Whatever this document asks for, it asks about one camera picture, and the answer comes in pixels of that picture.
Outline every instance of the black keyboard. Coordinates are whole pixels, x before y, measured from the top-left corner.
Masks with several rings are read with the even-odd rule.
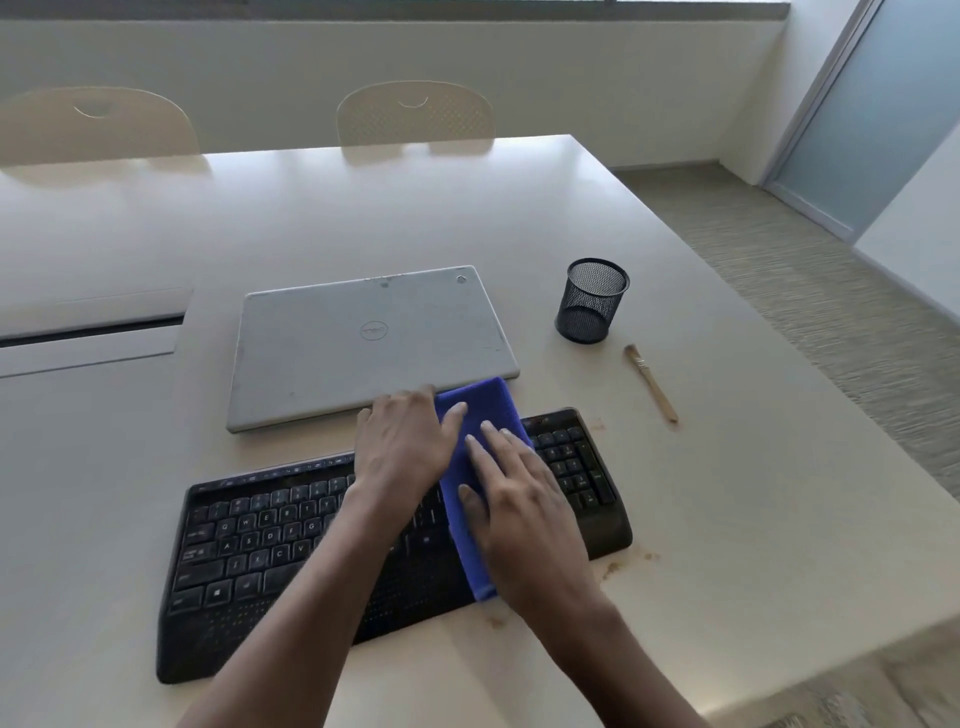
[[[633,540],[619,493],[577,411],[523,426],[577,515],[591,559]],[[353,484],[353,453],[191,487],[160,610],[156,675],[213,675],[323,540]],[[473,602],[434,486],[390,550],[354,643]]]

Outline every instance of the right hand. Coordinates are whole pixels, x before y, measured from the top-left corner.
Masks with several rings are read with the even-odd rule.
[[[508,430],[489,422],[481,430],[496,459],[469,435],[467,450],[490,512],[468,485],[460,486],[460,500],[493,585],[549,650],[598,608],[612,606],[593,579],[573,509],[550,469]]]

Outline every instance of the white wall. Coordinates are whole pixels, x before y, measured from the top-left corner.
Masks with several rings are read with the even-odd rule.
[[[791,0],[790,16],[722,142],[720,162],[760,183],[860,0]]]
[[[960,323],[960,126],[854,251]]]
[[[781,22],[0,21],[0,97],[130,85],[189,114],[204,151],[337,143],[355,88],[476,88],[501,136],[572,133],[629,166],[717,158]]]

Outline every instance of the silver laptop lid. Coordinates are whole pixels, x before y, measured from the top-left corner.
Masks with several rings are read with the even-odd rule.
[[[422,384],[441,391],[518,374],[471,265],[251,293],[227,429],[362,407]]]

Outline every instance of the hand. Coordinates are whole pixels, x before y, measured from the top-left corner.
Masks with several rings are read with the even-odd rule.
[[[496,460],[469,435],[467,450],[490,513],[468,485],[460,486],[460,500],[494,586],[550,651],[598,608],[612,606],[593,580],[573,509],[550,469],[508,430],[480,426]]]
[[[467,403],[446,412],[441,424],[433,387],[378,397],[357,415],[356,483],[348,494],[366,494],[395,536],[413,518],[423,496],[450,464]]]

